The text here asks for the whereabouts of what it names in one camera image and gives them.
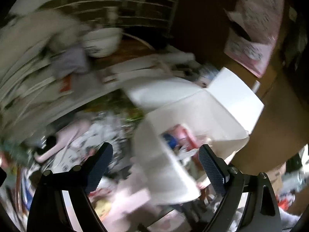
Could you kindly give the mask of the blue white contact lens case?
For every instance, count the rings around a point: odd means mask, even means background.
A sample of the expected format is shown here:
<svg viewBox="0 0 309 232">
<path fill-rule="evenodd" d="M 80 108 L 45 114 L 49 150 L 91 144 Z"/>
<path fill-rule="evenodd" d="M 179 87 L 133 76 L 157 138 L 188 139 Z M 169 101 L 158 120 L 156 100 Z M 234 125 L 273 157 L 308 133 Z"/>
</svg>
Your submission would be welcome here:
<svg viewBox="0 0 309 232">
<path fill-rule="evenodd" d="M 172 136 L 171 134 L 169 134 L 168 132 L 164 132 L 162 134 L 163 139 L 165 140 L 165 142 L 167 143 L 167 145 L 174 150 L 177 146 L 178 146 L 178 141 L 177 139 Z"/>
</svg>

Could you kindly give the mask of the pink hairbrush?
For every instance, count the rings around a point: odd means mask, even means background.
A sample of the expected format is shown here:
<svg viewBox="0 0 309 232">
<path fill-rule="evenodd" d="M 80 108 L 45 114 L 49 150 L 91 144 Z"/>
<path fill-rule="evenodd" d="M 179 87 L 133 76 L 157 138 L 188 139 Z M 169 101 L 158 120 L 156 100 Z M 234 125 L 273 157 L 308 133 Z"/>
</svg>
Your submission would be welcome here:
<svg viewBox="0 0 309 232">
<path fill-rule="evenodd" d="M 53 147 L 51 147 L 42 155 L 38 155 L 37 153 L 35 153 L 35 161 L 37 163 L 45 162 L 54 154 L 58 153 L 65 146 L 68 146 L 72 141 L 82 136 L 85 132 L 89 130 L 90 126 L 91 122 L 87 119 L 80 119 L 70 125 L 67 125 L 55 134 L 57 142 Z"/>
</svg>

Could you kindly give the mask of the stack of books and papers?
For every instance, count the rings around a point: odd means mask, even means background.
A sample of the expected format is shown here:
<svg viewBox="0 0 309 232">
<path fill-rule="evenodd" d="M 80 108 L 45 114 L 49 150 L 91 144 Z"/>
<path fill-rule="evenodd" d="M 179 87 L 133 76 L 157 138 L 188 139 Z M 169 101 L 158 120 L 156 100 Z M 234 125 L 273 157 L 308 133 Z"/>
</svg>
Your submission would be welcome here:
<svg viewBox="0 0 309 232">
<path fill-rule="evenodd" d="M 87 73 L 71 73 L 61 79 L 55 78 L 51 67 L 53 57 L 76 44 L 82 46 L 82 37 L 87 33 L 79 26 L 65 29 L 36 43 L 9 68 L 1 80 L 1 129 L 16 125 L 59 98 L 83 95 L 98 83 L 91 65 Z M 90 64 L 93 57 L 86 56 Z"/>
</svg>

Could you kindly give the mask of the purple grey cloth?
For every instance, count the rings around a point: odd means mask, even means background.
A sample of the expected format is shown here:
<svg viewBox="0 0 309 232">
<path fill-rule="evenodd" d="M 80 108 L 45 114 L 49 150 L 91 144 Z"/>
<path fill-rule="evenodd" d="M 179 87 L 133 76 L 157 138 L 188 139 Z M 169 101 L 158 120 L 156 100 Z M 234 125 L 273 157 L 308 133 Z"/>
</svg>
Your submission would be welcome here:
<svg viewBox="0 0 309 232">
<path fill-rule="evenodd" d="M 80 44 L 71 46 L 53 57 L 51 67 L 57 79 L 64 78 L 71 73 L 84 74 L 90 70 L 85 49 Z"/>
</svg>

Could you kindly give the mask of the panda print ceramic bowl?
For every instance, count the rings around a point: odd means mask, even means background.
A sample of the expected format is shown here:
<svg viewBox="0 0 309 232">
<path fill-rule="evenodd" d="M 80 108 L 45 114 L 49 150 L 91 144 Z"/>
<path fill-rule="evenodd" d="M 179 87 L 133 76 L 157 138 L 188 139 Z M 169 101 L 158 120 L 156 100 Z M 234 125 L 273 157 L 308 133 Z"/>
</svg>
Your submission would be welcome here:
<svg viewBox="0 0 309 232">
<path fill-rule="evenodd" d="M 82 37 L 82 46 L 90 57 L 108 57 L 117 51 L 122 33 L 121 28 L 93 30 Z"/>
</svg>

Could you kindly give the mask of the white fluffy fur item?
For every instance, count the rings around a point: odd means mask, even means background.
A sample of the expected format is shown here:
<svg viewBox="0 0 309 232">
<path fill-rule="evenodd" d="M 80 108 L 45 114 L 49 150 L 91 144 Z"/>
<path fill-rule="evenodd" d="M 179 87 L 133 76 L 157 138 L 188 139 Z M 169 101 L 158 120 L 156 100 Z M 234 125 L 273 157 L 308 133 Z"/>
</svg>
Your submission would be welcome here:
<svg viewBox="0 0 309 232">
<path fill-rule="evenodd" d="M 28 48 L 46 37 L 79 25 L 79 20 L 56 9 L 20 17 L 14 25 L 1 31 L 1 65 L 15 62 Z"/>
</svg>

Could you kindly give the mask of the pink cartoon wall organizer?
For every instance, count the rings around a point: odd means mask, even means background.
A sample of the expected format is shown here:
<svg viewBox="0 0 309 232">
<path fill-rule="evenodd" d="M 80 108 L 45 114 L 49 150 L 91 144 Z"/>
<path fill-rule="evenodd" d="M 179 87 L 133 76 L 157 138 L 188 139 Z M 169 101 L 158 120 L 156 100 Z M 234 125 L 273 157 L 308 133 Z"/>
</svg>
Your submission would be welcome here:
<svg viewBox="0 0 309 232">
<path fill-rule="evenodd" d="M 279 37 L 284 0 L 237 0 L 228 12 L 229 34 L 224 53 L 261 78 Z"/>
</svg>

